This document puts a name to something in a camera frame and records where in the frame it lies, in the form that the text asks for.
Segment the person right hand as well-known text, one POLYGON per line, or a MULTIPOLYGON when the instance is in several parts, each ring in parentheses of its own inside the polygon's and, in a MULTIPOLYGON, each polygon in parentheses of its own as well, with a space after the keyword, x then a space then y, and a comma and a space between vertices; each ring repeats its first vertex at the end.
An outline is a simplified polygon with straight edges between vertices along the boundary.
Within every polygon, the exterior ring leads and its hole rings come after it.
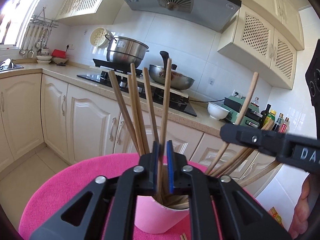
POLYGON ((295 206, 293 219, 289 228, 292 239, 304 234, 309 226, 308 218, 319 197, 319 177, 309 174, 302 185, 302 191, 295 206))

